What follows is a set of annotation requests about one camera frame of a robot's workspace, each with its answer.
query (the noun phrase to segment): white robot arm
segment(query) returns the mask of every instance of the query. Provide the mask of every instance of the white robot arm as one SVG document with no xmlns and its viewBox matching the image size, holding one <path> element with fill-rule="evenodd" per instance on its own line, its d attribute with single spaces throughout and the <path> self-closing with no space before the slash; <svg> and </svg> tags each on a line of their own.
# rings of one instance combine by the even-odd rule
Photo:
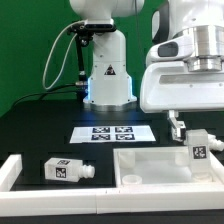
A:
<svg viewBox="0 0 224 224">
<path fill-rule="evenodd" d="M 181 111 L 224 108 L 224 0 L 166 0 L 154 14 L 140 106 L 168 112 L 174 140 L 188 146 L 192 173 L 210 169 L 208 133 L 186 131 Z"/>
<path fill-rule="evenodd" d="M 73 10 L 84 19 L 81 27 L 94 33 L 93 69 L 88 80 L 86 108 L 119 111 L 136 102 L 131 77 L 126 71 L 126 42 L 112 17 L 139 12 L 144 0 L 70 0 Z"/>
</svg>

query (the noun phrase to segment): white panel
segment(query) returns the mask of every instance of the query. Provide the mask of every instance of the white panel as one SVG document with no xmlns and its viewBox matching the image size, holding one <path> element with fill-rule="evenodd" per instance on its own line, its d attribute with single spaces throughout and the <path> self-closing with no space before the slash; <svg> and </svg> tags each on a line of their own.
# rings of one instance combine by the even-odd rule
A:
<svg viewBox="0 0 224 224">
<path fill-rule="evenodd" d="M 21 170 L 21 155 L 11 155 L 0 169 L 0 192 L 11 189 Z"/>
</svg>

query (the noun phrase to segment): white container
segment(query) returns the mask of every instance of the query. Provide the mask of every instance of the white container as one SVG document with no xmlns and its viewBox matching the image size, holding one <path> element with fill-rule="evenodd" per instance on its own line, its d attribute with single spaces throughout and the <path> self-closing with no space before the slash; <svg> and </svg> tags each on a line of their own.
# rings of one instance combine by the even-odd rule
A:
<svg viewBox="0 0 224 224">
<path fill-rule="evenodd" d="M 95 168 L 83 165 L 82 160 L 51 158 L 45 165 L 48 180 L 78 182 L 80 178 L 93 178 Z"/>
</svg>

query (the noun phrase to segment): warning label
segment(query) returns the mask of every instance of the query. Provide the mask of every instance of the warning label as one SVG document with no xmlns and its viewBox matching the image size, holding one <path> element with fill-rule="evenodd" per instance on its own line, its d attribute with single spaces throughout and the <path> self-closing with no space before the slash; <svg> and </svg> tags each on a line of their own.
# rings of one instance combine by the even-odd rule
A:
<svg viewBox="0 0 224 224">
<path fill-rule="evenodd" d="M 110 65 L 104 75 L 116 75 L 112 65 Z"/>
</svg>

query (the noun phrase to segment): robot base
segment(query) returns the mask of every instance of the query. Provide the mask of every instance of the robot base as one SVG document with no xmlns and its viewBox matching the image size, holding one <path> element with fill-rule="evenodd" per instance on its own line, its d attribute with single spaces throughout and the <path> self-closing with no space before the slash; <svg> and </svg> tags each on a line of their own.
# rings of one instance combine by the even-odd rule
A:
<svg viewBox="0 0 224 224">
<path fill-rule="evenodd" d="M 129 103 L 122 104 L 122 105 L 97 105 L 90 103 L 88 101 L 84 102 L 84 108 L 87 110 L 93 110 L 93 111 L 101 111 L 101 112 L 107 112 L 107 111 L 124 111 L 129 109 L 134 109 L 137 107 L 137 101 L 130 101 Z"/>
</svg>

